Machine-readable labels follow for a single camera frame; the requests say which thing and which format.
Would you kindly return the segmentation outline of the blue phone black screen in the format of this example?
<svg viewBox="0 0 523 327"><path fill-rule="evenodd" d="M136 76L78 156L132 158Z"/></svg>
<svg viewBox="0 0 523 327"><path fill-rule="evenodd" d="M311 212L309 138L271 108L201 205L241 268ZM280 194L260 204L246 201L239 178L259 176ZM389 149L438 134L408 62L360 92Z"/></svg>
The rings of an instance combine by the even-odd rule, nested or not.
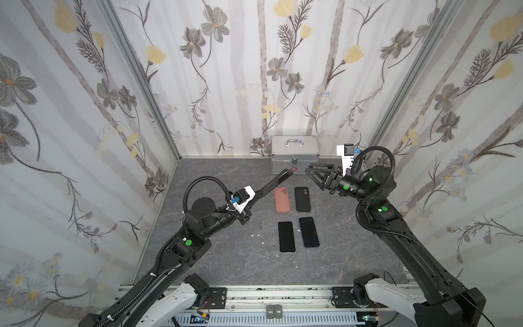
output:
<svg viewBox="0 0 523 327"><path fill-rule="evenodd" d="M301 217L299 219L299 225L304 246L306 248L319 247L320 240L318 238L314 219L312 217Z"/></svg>

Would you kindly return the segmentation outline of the black phone case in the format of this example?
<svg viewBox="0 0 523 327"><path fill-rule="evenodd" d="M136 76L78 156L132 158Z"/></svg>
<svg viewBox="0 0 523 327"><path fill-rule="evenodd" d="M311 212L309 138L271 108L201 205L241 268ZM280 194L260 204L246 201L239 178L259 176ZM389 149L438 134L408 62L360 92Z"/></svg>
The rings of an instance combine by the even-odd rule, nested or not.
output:
<svg viewBox="0 0 523 327"><path fill-rule="evenodd" d="M295 202L298 212L311 212L311 199L308 187L295 187Z"/></svg>

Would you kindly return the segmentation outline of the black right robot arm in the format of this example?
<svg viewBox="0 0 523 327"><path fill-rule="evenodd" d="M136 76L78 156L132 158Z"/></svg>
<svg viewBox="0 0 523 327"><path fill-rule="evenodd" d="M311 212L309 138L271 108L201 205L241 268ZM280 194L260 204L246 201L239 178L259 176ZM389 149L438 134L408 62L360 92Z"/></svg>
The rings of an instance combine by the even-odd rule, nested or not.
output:
<svg viewBox="0 0 523 327"><path fill-rule="evenodd" d="M375 166L362 178L343 174L332 164L311 164L305 173L322 190L358 201L355 218L376 234L412 274L420 294L410 294L369 273L354 280L352 301L358 306L385 305L417 326L478 326L485 296L464 286L448 272L412 233L400 212L388 201L395 189L393 166Z"/></svg>

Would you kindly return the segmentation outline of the pink phone case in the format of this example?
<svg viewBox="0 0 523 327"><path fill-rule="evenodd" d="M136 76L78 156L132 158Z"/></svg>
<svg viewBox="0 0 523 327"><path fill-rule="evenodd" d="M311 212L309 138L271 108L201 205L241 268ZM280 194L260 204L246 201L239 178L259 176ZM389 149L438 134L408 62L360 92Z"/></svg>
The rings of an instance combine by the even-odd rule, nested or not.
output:
<svg viewBox="0 0 523 327"><path fill-rule="evenodd" d="M274 190L275 211L277 213L289 213L291 211L290 194L286 187L278 187Z"/></svg>

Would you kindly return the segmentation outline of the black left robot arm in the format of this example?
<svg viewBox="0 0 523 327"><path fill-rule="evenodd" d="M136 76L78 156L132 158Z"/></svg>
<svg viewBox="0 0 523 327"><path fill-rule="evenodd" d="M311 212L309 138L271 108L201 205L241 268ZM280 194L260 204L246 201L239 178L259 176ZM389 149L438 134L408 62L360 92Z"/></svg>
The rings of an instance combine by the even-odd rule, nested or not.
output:
<svg viewBox="0 0 523 327"><path fill-rule="evenodd" d="M200 198L192 206L183 200L183 224L159 250L147 275L101 314L84 316L79 326L138 326L172 317L175 305L164 292L211 248L212 235L235 221L246 224L258 200L243 190L227 192L221 207L210 198Z"/></svg>

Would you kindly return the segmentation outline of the black phone with pink edge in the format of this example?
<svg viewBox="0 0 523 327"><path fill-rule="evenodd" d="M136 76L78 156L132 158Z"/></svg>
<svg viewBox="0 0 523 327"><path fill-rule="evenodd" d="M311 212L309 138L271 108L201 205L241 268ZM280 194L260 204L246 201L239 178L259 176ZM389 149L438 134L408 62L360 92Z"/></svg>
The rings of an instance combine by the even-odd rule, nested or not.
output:
<svg viewBox="0 0 523 327"><path fill-rule="evenodd" d="M279 222L279 250L282 253L294 253L296 244L294 238L294 229L291 222Z"/></svg>

